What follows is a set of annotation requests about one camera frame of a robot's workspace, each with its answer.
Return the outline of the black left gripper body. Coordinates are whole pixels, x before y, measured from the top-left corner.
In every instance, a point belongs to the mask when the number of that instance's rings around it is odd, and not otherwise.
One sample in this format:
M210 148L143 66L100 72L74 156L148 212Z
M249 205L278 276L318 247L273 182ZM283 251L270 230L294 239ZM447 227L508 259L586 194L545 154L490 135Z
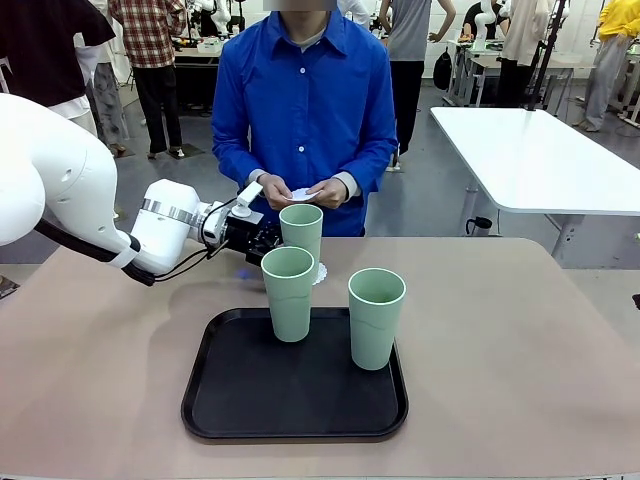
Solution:
M229 213L226 217L226 247L238 253L247 253L261 229L264 215L251 213L238 217Z

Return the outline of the person's left hand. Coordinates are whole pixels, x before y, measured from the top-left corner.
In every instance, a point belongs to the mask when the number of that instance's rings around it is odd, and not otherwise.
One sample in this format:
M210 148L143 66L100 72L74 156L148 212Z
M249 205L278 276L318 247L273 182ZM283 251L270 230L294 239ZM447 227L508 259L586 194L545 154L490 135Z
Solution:
M324 208L337 209L348 199L348 188L344 182L332 177L323 180L306 191L310 202Z

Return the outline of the person's right hand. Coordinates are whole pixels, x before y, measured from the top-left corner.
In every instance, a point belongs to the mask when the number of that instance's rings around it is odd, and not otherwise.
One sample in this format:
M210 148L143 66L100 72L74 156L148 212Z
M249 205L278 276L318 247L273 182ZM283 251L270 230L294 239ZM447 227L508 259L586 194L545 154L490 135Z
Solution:
M281 177L263 173L258 176L257 183L262 186L262 193L273 210L280 211L292 204L292 193Z

